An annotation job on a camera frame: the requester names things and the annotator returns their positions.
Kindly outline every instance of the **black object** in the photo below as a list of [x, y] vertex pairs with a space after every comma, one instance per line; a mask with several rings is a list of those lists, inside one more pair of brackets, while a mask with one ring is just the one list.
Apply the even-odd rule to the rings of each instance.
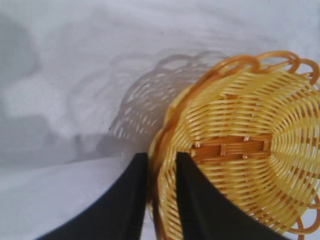
[[184, 240], [287, 240], [226, 199], [188, 153], [177, 154], [176, 171]]
[[138, 240], [146, 207], [148, 155], [138, 153], [115, 184], [79, 216], [38, 240]]

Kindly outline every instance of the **white fabric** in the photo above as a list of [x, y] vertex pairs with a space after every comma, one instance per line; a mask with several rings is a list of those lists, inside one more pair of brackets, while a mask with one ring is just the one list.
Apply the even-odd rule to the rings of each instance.
[[[320, 63], [319, 9], [0, 0], [0, 240], [34, 239], [94, 202], [148, 149], [173, 97], [222, 57], [290, 50]], [[142, 239], [156, 239], [148, 213]]]

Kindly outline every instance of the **plastic wicker basket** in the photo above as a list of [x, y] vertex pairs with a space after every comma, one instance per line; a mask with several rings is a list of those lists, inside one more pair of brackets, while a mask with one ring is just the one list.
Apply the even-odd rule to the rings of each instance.
[[[264, 63], [272, 58], [285, 60]], [[311, 72], [298, 73], [302, 65]], [[150, 210], [159, 239], [183, 239], [177, 152], [190, 153], [221, 193], [265, 226], [300, 240], [318, 229], [318, 77], [314, 61], [292, 52], [240, 55], [215, 65], [173, 101], [149, 152]], [[317, 216], [305, 228], [301, 216], [307, 209], [316, 209]]]

